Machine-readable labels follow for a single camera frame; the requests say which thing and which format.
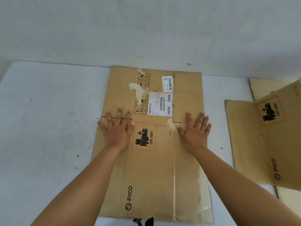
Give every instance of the forearm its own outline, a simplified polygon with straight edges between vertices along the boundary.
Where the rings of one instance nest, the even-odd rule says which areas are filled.
[[[94,225],[102,206],[118,151],[104,148],[32,223]]]
[[[199,149],[194,156],[236,224],[300,225],[300,218],[280,200],[210,150]]]

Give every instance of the white table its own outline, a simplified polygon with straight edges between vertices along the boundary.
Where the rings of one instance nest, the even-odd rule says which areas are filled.
[[[15,61],[0,85],[0,219],[29,225],[90,162],[110,69]],[[203,76],[209,148],[233,165],[224,100],[253,96],[248,79]],[[275,194],[272,186],[265,186]],[[235,225],[212,188],[215,225]],[[134,225],[98,218],[96,225]],[[172,225],[170,222],[156,222]]]

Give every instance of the red dashed border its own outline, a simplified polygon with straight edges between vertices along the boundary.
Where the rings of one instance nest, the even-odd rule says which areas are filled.
[[[262,103],[264,103],[264,102],[267,102],[267,101],[271,100],[272,98],[277,98],[277,102],[279,103],[279,105],[280,105],[280,107],[281,107],[281,110],[282,110],[282,113],[283,113],[283,117],[284,117],[284,118],[283,118],[281,121],[273,122],[273,123],[270,123],[270,124],[265,124],[265,123],[263,123],[263,121],[261,120],[262,126],[269,126],[269,125],[278,124],[278,123],[282,123],[282,122],[284,122],[284,121],[287,121],[286,114],[285,114],[285,112],[284,112],[284,110],[283,110],[283,107],[282,107],[280,98],[279,98],[277,95],[272,96],[272,97],[270,97],[269,99],[266,99],[266,100],[264,100],[264,101],[261,101],[260,103],[258,103],[258,104],[256,105],[258,115],[261,117],[259,105],[262,104]]]
[[[155,133],[155,150],[148,150],[148,149],[140,149],[140,148],[134,148],[134,138],[135,135],[133,135],[133,140],[132,140],[132,150],[137,150],[137,151],[148,151],[148,152],[156,152],[157,149],[157,126],[155,125],[149,125],[149,124],[135,124],[135,129],[134,132],[136,130],[136,126],[140,125],[140,126],[150,126],[150,127],[155,127],[156,128],[156,133]]]

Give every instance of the brown cardboard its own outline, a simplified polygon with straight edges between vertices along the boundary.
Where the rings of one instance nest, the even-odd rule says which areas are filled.
[[[293,81],[273,79],[250,79],[253,96],[258,100]],[[276,186],[279,199],[301,217],[301,191]]]
[[[128,147],[118,157],[100,216],[114,218],[154,217],[156,220],[190,223],[213,223],[208,180],[200,165],[182,146],[168,119],[185,123],[188,110],[197,118],[203,109],[201,73],[112,67],[101,121],[106,111],[116,117],[119,107],[131,110],[135,122]],[[148,92],[162,92],[162,77],[173,76],[173,117],[147,115],[137,108],[147,108]],[[146,89],[142,103],[137,104],[130,83]],[[148,144],[141,143],[141,133]],[[103,148],[98,128],[92,159]]]
[[[259,183],[301,190],[301,81],[255,102],[226,103],[235,167]]]

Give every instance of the barcode sticker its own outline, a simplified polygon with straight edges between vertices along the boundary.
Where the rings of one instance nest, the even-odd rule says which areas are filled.
[[[172,76],[162,77],[163,92],[173,92]]]
[[[149,92],[148,115],[172,117],[172,94]]]

